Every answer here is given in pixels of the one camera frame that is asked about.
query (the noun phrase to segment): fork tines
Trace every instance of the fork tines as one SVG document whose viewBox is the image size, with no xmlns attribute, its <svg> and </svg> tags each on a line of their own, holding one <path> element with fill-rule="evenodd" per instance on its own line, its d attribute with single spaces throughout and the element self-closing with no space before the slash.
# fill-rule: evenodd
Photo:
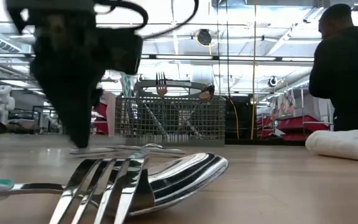
<svg viewBox="0 0 358 224">
<path fill-rule="evenodd" d="M 72 224 L 79 223 L 83 214 L 89 204 L 92 201 L 95 190 L 98 187 L 100 180 L 104 177 L 108 168 L 112 165 L 111 172 L 108 177 L 108 183 L 104 186 L 104 190 L 101 195 L 101 201 L 97 202 L 99 208 L 94 220 L 94 224 L 99 224 L 103 220 L 105 211 L 108 207 L 109 200 L 112 197 L 112 192 L 115 187 L 115 183 L 118 178 L 124 173 L 129 176 L 129 181 L 122 187 L 121 196 L 119 197 L 118 208 L 116 211 L 116 217 L 114 224 L 122 224 L 127 216 L 131 203 L 133 201 L 136 188 L 139 184 L 140 175 L 143 171 L 144 164 L 147 161 L 149 152 L 135 153 L 129 156 L 127 159 L 85 159 L 74 171 L 66 187 L 63 189 L 63 193 L 60 196 L 60 200 L 55 208 L 52 218 L 49 224 L 60 223 L 67 210 L 75 197 L 82 196 L 80 205 L 75 213 Z M 91 171 L 95 168 L 95 172 L 91 177 L 89 186 L 85 191 L 80 193 L 84 182 L 90 177 Z"/>
<path fill-rule="evenodd" d="M 155 74 L 155 86 L 164 87 L 167 85 L 167 79 L 165 78 L 165 72 L 157 72 Z"/>
</svg>

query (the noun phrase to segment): man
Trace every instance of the man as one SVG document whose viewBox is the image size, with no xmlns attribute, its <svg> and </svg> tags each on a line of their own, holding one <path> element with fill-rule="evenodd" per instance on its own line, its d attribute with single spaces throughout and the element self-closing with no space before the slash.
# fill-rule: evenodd
<svg viewBox="0 0 358 224">
<path fill-rule="evenodd" d="M 314 53 L 310 94 L 331 100 L 335 131 L 358 129 L 358 26 L 353 25 L 351 8 L 328 8 L 319 31 L 323 41 Z"/>
</svg>

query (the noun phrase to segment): ceiling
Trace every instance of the ceiling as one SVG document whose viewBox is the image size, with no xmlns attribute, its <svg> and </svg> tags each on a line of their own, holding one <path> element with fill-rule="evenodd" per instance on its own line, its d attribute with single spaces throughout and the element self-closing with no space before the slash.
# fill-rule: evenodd
<svg viewBox="0 0 358 224">
<path fill-rule="evenodd" d="M 193 0 L 135 0 L 149 13 L 149 24 L 139 30 L 141 36 L 158 33 L 184 21 L 192 12 Z M 317 22 L 324 11 L 324 7 L 339 2 L 358 7 L 358 0 L 259 0 L 257 12 L 252 0 L 218 1 L 200 0 L 200 8 L 195 18 L 167 35 L 156 39 L 145 40 L 139 73 L 146 78 L 155 78 L 156 72 L 165 72 L 169 78 L 189 80 L 194 66 L 209 65 L 213 67 L 216 84 L 227 91 L 227 79 L 231 91 L 249 91 L 252 89 L 252 57 L 254 50 L 260 60 L 255 68 L 255 87 L 257 91 L 283 91 L 289 86 L 304 82 L 311 66 L 313 54 L 320 42 Z M 96 6 L 97 12 L 106 11 L 105 7 Z M 125 9 L 116 9 L 110 14 L 96 18 L 100 27 L 128 27 L 142 22 L 139 15 Z M 256 36 L 254 38 L 254 21 L 256 22 Z M 353 13 L 353 20 L 358 25 L 358 11 Z M 200 45 L 195 36 L 200 29 L 208 29 L 212 37 L 211 47 Z M 11 44 L 20 52 L 28 53 L 34 41 L 34 29 L 26 28 L 26 34 L 19 36 L 4 9 L 4 1 L 0 0 L 0 38 Z M 148 59 L 148 55 L 170 55 L 165 60 Z M 229 56 L 226 60 L 216 60 L 193 56 Z M 301 57 L 303 63 L 291 63 L 291 58 Z M 270 58 L 283 58 L 276 62 L 269 62 Z M 0 58 L 0 78 L 29 77 L 28 61 L 14 58 Z M 107 77 L 118 79 L 119 74 L 109 72 Z M 267 79 L 277 77 L 281 82 L 276 88 L 267 86 Z M 27 82 L 31 88 L 37 88 L 36 82 Z M 120 83 L 104 84 L 105 88 L 120 91 Z"/>
</svg>

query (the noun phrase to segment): wire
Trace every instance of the wire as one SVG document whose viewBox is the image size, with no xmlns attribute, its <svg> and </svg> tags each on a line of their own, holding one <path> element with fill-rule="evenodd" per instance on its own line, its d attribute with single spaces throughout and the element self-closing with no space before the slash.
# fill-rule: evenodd
<svg viewBox="0 0 358 224">
<path fill-rule="evenodd" d="M 181 28 L 182 26 L 186 25 L 186 23 L 188 23 L 189 21 L 191 21 L 194 16 L 196 15 L 197 11 L 198 11 L 198 6 L 200 4 L 200 0 L 194 0 L 194 8 L 193 8 L 193 12 L 191 13 L 190 17 L 187 18 L 184 22 L 182 22 L 181 24 L 178 24 L 176 25 L 175 27 L 172 27 L 170 29 L 167 29 L 165 31 L 161 31 L 159 32 L 158 34 L 152 34 L 152 35 L 148 35 L 146 37 L 144 37 L 144 40 L 147 40 L 147 39 L 153 39 L 153 38 L 156 38 L 158 36 L 161 36 L 161 35 L 164 35 L 164 34 L 167 34 L 169 32 L 172 32 L 176 29 L 179 29 Z"/>
<path fill-rule="evenodd" d="M 110 11 L 99 13 L 99 14 L 108 14 L 108 13 L 112 12 L 113 10 L 115 10 L 115 8 L 117 8 L 117 7 L 123 7 L 126 9 L 133 10 L 133 11 L 139 13 L 143 17 L 143 22 L 141 23 L 141 25 L 135 26 L 135 27 L 130 27 L 130 28 L 125 28 L 125 29 L 139 30 L 139 29 L 145 27 L 149 21 L 149 15 L 147 14 L 147 11 L 142 6 L 140 6 L 136 3 L 122 1 L 122 0 L 118 0 L 118 1 L 94 0 L 94 2 L 96 4 L 100 4 L 100 5 L 110 6 Z"/>
<path fill-rule="evenodd" d="M 240 135 L 239 135 L 239 117 L 237 116 L 237 110 L 236 110 L 236 106 L 234 105 L 233 101 L 230 100 L 231 104 L 234 107 L 234 114 L 236 115 L 236 131 L 237 131 L 237 139 L 240 139 Z"/>
<path fill-rule="evenodd" d="M 116 7 L 124 7 L 126 9 L 131 9 L 135 12 L 138 12 L 142 17 L 143 17 L 143 23 L 139 26 L 136 27 L 131 27 L 131 28 L 125 28 L 125 29 L 130 29 L 130 30 L 139 30 L 143 27 L 145 27 L 149 21 L 149 15 L 147 14 L 147 11 L 140 5 L 135 4 L 133 2 L 127 2 L 127 1 L 123 1 L 123 0 L 118 0 L 118 1 L 111 1 L 111 0 L 94 0 L 94 2 L 96 4 L 102 4 L 105 6 L 110 6 L 110 11 L 107 13 L 112 12 Z M 181 28 L 182 26 L 186 25 L 189 21 L 191 21 L 194 16 L 196 15 L 197 11 L 198 11 L 198 7 L 200 5 L 200 0 L 194 0 L 194 8 L 193 8 L 193 12 L 191 13 L 190 17 L 187 18 L 183 23 L 176 25 L 175 27 L 169 28 L 165 31 L 161 31 L 158 34 L 152 34 L 152 35 L 148 35 L 146 37 L 144 37 L 144 40 L 147 39 L 153 39 L 156 37 L 159 37 L 161 35 L 167 34 L 169 32 L 172 32 L 176 29 Z"/>
<path fill-rule="evenodd" d="M 217 17 L 217 21 L 216 21 L 216 32 L 218 34 L 218 56 L 221 55 L 221 48 L 220 48 L 220 44 L 219 44 L 219 7 L 216 7 L 216 17 Z M 221 95 L 221 59 L 218 60 L 218 69 L 219 69 L 219 95 Z"/>
<path fill-rule="evenodd" d="M 254 66 L 252 69 L 252 124 L 251 124 L 251 140 L 254 139 L 254 128 L 255 128 L 255 67 L 256 67 L 256 12 L 257 12 L 257 0 L 254 0 Z"/>
<path fill-rule="evenodd" d="M 204 45 L 204 44 L 202 44 L 200 41 L 198 41 L 198 33 L 196 33 L 196 41 L 197 41 L 197 43 L 200 44 L 201 46 L 203 46 L 203 47 L 208 47 L 208 48 L 209 48 L 209 55 L 212 55 L 212 49 L 211 49 L 211 47 L 214 47 L 216 44 L 219 43 L 219 41 L 216 41 L 214 44 Z"/>
</svg>

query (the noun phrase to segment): metal utensil basket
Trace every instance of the metal utensil basket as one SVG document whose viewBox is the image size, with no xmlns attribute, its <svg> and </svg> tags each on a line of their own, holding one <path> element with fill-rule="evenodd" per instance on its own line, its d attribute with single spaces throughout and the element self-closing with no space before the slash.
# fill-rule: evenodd
<svg viewBox="0 0 358 224">
<path fill-rule="evenodd" d="M 225 100 L 183 96 L 117 98 L 116 134 L 127 144 L 223 146 Z"/>
</svg>

